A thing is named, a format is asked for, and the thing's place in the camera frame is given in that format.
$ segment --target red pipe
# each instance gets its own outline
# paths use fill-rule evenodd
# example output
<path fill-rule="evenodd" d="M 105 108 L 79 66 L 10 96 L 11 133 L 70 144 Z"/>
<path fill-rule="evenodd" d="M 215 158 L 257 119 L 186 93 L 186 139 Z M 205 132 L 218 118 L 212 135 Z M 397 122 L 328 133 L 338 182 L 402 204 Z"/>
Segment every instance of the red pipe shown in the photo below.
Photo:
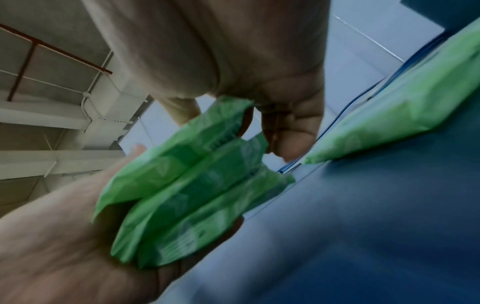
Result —
<path fill-rule="evenodd" d="M 94 64 L 94 63 L 91 63 L 91 62 L 89 62 L 89 61 L 87 61 L 87 60 L 85 60 L 85 59 L 82 59 L 82 58 L 80 58 L 80 57 L 78 57 L 78 56 L 75 56 L 74 54 L 71 54 L 71 53 L 66 52 L 66 51 L 64 51 L 64 50 L 61 50 L 61 49 L 59 49 L 59 48 L 57 48 L 57 47 L 54 47 L 53 45 L 48 44 L 48 43 L 46 43 L 46 42 L 44 42 L 44 41 L 42 41 L 42 40 L 40 40 L 40 39 L 37 39 L 37 38 L 35 38 L 35 37 L 32 37 L 32 36 L 30 36 L 30 35 L 27 35 L 27 34 L 24 34 L 24 33 L 20 32 L 20 31 L 17 31 L 16 29 L 13 29 L 13 28 L 11 28 L 11 27 L 9 27 L 9 26 L 6 26 L 6 25 L 4 25 L 4 24 L 0 24 L 0 29 L 2 29 L 2 30 L 4 30 L 4 31 L 7 31 L 7 32 L 9 32 L 9 33 L 11 33 L 11 34 L 14 34 L 14 35 L 16 35 L 16 36 L 19 36 L 19 37 L 21 37 L 21 38 L 23 38 L 23 39 L 30 40 L 34 45 L 39 45 L 39 46 L 42 46 L 42 47 L 44 47 L 44 48 L 47 48 L 47 49 L 49 49 L 49 50 L 51 50 L 51 51 L 57 52 L 57 53 L 59 53 L 59 54 L 61 54 L 61 55 L 64 55 L 64 56 L 66 56 L 66 57 L 68 57 L 68 58 L 71 58 L 71 59 L 73 59 L 73 60 L 75 60 L 75 61 L 78 61 L 78 62 L 80 62 L 80 63 L 83 63 L 84 65 L 87 65 L 87 66 L 89 66 L 89 67 L 92 67 L 92 68 L 94 68 L 94 69 L 96 69 L 96 70 L 98 70 L 98 71 L 100 71 L 100 72 L 112 74 L 112 72 L 109 71 L 109 70 L 107 70 L 107 69 L 104 69 L 104 68 L 102 68 L 102 67 L 100 67 L 100 66 L 98 66 L 98 65 L 96 65 L 96 64 Z"/>
<path fill-rule="evenodd" d="M 32 59 L 32 56 L 34 55 L 35 48 L 37 47 L 37 44 L 33 42 L 31 44 L 30 50 L 28 51 L 28 54 L 26 55 L 25 61 L 23 62 L 20 72 L 18 73 L 15 83 L 13 87 L 10 90 L 10 94 L 8 95 L 8 98 L 6 99 L 7 101 L 12 101 L 14 98 L 15 92 L 19 88 L 20 81 L 22 81 L 22 78 L 24 77 L 25 71 L 27 70 L 27 67 L 29 66 L 30 60 Z"/>

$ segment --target green plastic bag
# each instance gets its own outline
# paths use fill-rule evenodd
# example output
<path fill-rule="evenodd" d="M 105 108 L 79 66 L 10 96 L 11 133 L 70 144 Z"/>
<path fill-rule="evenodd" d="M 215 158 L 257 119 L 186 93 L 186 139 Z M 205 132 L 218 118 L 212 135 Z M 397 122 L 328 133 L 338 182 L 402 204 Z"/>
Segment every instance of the green plastic bag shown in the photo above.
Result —
<path fill-rule="evenodd" d="M 336 124 L 303 163 L 319 163 L 429 131 L 480 86 L 480 19 Z"/>
<path fill-rule="evenodd" d="M 190 128 L 176 143 L 185 147 L 185 143 L 199 142 L 195 149 L 185 149 L 188 153 L 169 154 L 170 158 L 166 158 L 162 151 L 180 151 L 175 149 L 175 141 L 173 144 L 169 141 L 158 147 L 156 153 L 130 163 L 128 170 L 118 173 L 121 178 L 113 178 L 98 201 L 95 215 L 107 205 L 125 201 L 116 199 L 120 187 L 113 186 L 114 181 L 124 187 L 134 183 L 130 188 L 140 200 L 123 220 L 111 248 L 112 256 L 122 262 L 135 259 L 139 267 L 161 266 L 183 258 L 217 239 L 241 214 L 277 196 L 295 181 L 290 175 L 271 172 L 262 164 L 268 147 L 263 134 L 248 141 L 235 138 L 240 125 L 226 121 L 240 119 L 241 124 L 243 111 L 248 106 L 251 103 L 236 99 L 216 103 L 191 125 L 211 126 L 198 121 L 215 121 L 215 126 L 234 125 L 233 131 L 216 128 L 215 135 Z M 162 164 L 172 159 L 168 166 Z M 180 169 L 173 168 L 178 164 L 182 166 Z M 161 174 L 157 176 L 163 178 L 161 183 L 150 183 L 152 174 L 141 174 L 155 172 L 152 168 L 159 166 L 176 176 Z"/>

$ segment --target small green package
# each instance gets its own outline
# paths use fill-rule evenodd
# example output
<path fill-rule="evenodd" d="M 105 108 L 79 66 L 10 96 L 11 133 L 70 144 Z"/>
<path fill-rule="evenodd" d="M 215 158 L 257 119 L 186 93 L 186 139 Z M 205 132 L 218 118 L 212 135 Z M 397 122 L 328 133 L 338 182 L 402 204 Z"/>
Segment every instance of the small green package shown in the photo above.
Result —
<path fill-rule="evenodd" d="M 303 163 L 341 158 L 432 130 L 478 87 L 480 19 L 336 124 Z"/>
<path fill-rule="evenodd" d="M 262 164 L 268 147 L 263 134 L 248 141 L 235 137 L 243 112 L 251 105 L 239 99 L 215 103 L 156 148 L 156 153 L 140 156 L 141 161 L 130 163 L 112 179 L 100 196 L 95 216 L 107 205 L 126 201 L 124 196 L 139 199 L 123 220 L 112 256 L 122 262 L 136 260 L 139 267 L 183 258 L 217 239 L 241 214 L 294 182 L 290 175 L 272 172 Z M 201 131 L 191 126 L 207 127 Z M 168 173 L 155 175 L 157 168 Z M 152 178 L 161 181 L 152 182 Z M 124 193 L 120 197 L 119 189 Z"/>

